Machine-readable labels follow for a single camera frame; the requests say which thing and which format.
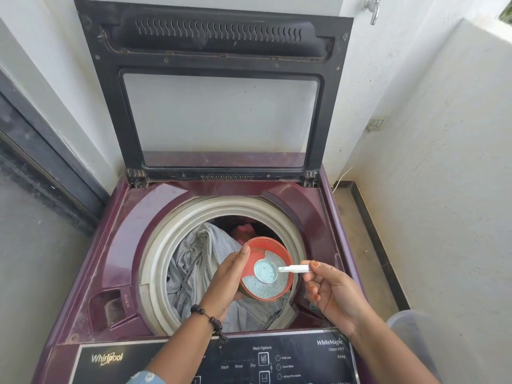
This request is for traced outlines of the black washer control panel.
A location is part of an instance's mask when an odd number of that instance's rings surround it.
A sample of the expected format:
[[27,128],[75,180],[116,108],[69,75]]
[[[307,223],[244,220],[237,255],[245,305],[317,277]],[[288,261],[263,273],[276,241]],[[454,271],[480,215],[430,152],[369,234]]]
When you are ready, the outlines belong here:
[[[125,384],[165,339],[81,345],[69,384]],[[361,384],[349,341],[336,329],[232,333],[213,337],[192,384]]]

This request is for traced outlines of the white measuring scoop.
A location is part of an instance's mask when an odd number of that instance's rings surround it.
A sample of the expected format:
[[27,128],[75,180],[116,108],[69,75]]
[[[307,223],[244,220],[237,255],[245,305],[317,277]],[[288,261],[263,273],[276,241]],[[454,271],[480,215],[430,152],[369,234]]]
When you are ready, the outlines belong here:
[[278,267],[276,264],[275,266],[277,267],[278,269],[278,278],[281,274],[284,274],[284,273],[305,273],[305,272],[308,272],[308,267],[307,266],[304,266],[304,265],[290,265],[290,266],[280,266]]

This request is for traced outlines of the grey cloth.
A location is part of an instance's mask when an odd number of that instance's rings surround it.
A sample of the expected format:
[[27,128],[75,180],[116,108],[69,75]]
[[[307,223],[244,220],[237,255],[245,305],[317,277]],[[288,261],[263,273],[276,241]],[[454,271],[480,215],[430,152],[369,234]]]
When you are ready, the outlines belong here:
[[[200,303],[219,265],[242,248],[225,231],[210,224],[196,226],[178,245],[167,271],[170,310],[179,323],[190,316],[193,304]],[[225,332],[268,329],[285,309],[289,293],[275,302],[252,298],[233,301],[223,323]]]

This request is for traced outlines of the maroon top-load washing machine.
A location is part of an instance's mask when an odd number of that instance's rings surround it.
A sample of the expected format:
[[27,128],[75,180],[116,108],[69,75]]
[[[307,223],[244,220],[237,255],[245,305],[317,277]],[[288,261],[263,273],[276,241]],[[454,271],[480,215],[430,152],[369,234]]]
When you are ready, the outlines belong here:
[[324,168],[314,185],[248,173],[144,184],[120,178],[31,384],[71,383],[80,347],[168,338],[151,303],[151,282],[142,281],[142,266],[151,266],[143,251],[158,223],[176,217],[179,207],[191,211],[191,202],[200,197],[226,201],[229,195],[239,195],[262,200],[278,213],[271,229],[288,250],[294,246],[299,254],[332,264],[363,287]]

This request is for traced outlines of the person's right hand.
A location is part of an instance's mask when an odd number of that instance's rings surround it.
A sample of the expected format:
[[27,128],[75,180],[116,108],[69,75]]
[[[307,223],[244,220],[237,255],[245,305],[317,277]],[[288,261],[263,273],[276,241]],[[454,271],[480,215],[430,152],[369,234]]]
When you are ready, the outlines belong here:
[[353,338],[372,309],[355,281],[343,279],[303,279],[306,299],[345,336]]

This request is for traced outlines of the person's white garment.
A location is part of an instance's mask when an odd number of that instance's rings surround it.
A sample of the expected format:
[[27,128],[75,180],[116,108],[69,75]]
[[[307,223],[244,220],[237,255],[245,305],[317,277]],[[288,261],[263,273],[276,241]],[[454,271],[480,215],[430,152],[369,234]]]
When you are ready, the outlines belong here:
[[442,382],[429,352],[424,336],[419,328],[420,312],[416,310],[403,310],[395,313],[387,320],[387,326],[403,341],[432,375]]

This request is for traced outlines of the black framed glass washer lid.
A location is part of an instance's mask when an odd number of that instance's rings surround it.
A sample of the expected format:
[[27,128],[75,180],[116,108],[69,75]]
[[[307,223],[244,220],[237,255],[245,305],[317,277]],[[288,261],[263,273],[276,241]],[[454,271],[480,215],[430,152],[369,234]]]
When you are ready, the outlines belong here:
[[74,3],[135,185],[321,170],[353,17]]

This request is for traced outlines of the blue detergent powder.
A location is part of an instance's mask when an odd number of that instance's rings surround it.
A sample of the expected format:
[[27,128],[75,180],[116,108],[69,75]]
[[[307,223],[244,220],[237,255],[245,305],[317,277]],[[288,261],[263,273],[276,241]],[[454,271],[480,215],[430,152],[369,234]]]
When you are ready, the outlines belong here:
[[260,259],[254,265],[254,276],[264,284],[271,284],[278,278],[278,269],[272,261]]
[[285,260],[278,254],[271,251],[266,251],[263,258],[256,259],[254,264],[249,266],[247,276],[242,277],[242,283],[246,287],[247,291],[255,297],[261,299],[274,299],[288,292],[290,290],[290,286],[288,285],[289,277],[287,273],[281,274],[279,278],[272,284],[263,284],[255,278],[253,267],[255,263],[260,259],[271,260],[278,267],[286,265]]

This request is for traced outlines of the red plastic bowl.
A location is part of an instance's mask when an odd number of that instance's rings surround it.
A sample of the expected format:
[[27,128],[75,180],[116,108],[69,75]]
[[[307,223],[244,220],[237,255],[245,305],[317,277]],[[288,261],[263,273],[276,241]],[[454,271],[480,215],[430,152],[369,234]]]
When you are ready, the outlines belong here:
[[[271,252],[278,254],[281,258],[283,258],[285,260],[285,262],[286,262],[285,266],[293,265],[293,260],[290,256],[288,250],[282,244],[280,244],[278,241],[276,241],[272,238],[266,238],[266,237],[253,238],[247,242],[247,245],[250,246],[250,257],[249,257],[249,260],[244,268],[242,277],[247,276],[248,271],[249,271],[249,266],[253,265],[256,259],[263,258],[266,251],[271,251]],[[262,302],[275,302],[291,291],[291,287],[293,284],[293,275],[291,273],[288,273],[288,277],[289,277],[288,285],[290,286],[290,290],[288,292],[282,294],[280,297],[276,297],[274,299],[261,299],[261,298],[255,297],[254,295],[252,295],[250,292],[247,291],[246,287],[242,283],[242,279],[241,279],[241,287],[243,288],[244,292],[246,292],[252,298],[255,298]]]

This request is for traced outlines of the person's left forearm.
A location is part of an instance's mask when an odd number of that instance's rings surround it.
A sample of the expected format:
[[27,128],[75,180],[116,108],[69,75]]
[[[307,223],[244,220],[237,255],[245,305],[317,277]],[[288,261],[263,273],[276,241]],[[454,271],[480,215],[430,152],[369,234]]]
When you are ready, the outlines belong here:
[[164,384],[191,384],[214,334],[211,318],[220,322],[227,309],[194,312],[169,338],[145,369]]

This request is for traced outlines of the dark door frame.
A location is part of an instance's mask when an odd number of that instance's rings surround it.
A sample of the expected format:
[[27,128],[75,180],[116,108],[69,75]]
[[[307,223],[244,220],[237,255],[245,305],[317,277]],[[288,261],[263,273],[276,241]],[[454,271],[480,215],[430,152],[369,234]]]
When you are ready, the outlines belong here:
[[0,174],[89,237],[110,198],[1,69]]

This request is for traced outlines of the person's left hand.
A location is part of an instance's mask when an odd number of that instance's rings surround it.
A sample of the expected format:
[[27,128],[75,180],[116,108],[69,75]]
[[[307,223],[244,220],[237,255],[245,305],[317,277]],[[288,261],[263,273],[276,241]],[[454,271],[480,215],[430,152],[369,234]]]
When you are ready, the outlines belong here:
[[238,292],[241,278],[242,276],[228,274],[225,270],[225,260],[219,265],[199,304],[206,315],[224,322],[231,303],[243,298],[243,294]]

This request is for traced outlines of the metal wall tap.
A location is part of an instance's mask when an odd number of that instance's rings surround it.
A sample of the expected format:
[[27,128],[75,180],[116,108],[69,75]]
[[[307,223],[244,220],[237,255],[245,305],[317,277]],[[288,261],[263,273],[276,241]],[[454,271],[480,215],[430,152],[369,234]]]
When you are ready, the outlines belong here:
[[370,25],[375,25],[379,16],[381,0],[365,0],[363,8],[372,13]]

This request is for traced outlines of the person's right forearm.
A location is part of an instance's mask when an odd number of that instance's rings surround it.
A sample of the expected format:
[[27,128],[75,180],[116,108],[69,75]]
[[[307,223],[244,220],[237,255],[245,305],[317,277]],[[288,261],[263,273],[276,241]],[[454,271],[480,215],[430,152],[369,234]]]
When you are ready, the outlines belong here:
[[373,311],[358,320],[351,342],[378,384],[440,384]]

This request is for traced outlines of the pink cloth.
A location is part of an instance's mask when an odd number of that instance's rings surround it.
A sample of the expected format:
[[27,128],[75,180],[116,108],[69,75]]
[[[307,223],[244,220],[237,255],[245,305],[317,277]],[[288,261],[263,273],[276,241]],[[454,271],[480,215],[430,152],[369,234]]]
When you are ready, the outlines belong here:
[[258,237],[252,224],[238,225],[231,230],[229,235],[240,245],[245,245],[249,240]]

